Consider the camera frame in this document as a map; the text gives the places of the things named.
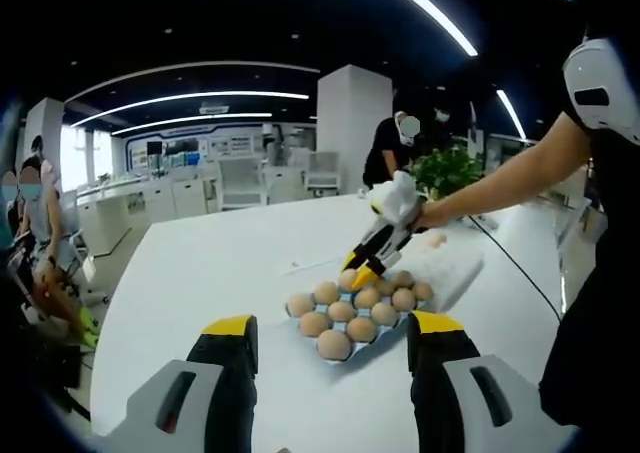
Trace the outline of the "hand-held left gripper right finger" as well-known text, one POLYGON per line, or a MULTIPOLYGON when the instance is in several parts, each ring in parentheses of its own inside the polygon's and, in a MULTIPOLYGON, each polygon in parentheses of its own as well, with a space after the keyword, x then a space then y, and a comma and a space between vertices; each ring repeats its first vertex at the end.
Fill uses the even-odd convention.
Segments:
POLYGON ((480 354, 450 317, 411 312, 407 344, 421 452, 560 452, 573 437, 542 410, 536 385, 480 354))

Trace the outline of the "person's right hand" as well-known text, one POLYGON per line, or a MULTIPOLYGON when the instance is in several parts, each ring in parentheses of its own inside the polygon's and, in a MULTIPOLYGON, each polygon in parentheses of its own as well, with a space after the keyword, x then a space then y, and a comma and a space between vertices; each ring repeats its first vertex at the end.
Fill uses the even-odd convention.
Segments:
POLYGON ((439 227, 443 224, 440 215, 439 202, 425 202, 422 204, 419 215, 412 224, 414 233, 421 233, 428 229, 439 227))

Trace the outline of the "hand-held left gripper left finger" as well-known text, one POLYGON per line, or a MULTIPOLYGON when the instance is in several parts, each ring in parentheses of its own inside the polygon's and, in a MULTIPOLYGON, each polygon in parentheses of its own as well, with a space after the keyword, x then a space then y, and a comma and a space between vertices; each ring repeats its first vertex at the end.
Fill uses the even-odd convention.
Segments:
POLYGON ((107 450, 249 452, 257 373, 257 318, 212 323, 186 359, 168 362, 130 396, 107 450))

